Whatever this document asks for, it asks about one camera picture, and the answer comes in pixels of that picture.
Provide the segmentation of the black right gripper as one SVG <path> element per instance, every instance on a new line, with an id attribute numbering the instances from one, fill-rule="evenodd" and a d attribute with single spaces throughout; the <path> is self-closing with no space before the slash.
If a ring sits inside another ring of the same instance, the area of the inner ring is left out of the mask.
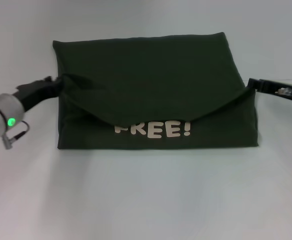
<path id="1" fill-rule="evenodd" d="M 260 93 L 277 96 L 287 100 L 292 100 L 292 84 L 264 79 L 259 80 L 249 78 L 247 87 L 250 89 L 254 89 Z"/>

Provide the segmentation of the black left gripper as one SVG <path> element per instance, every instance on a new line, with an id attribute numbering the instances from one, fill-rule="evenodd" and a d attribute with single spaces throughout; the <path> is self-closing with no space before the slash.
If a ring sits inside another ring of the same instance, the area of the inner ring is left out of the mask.
<path id="1" fill-rule="evenodd" d="M 42 101 L 58 97 L 63 86 L 62 77 L 53 80 L 51 76 L 47 76 L 41 80 L 19 85 L 16 88 L 17 92 L 12 95 L 19 100 L 24 111 L 28 112 Z"/>

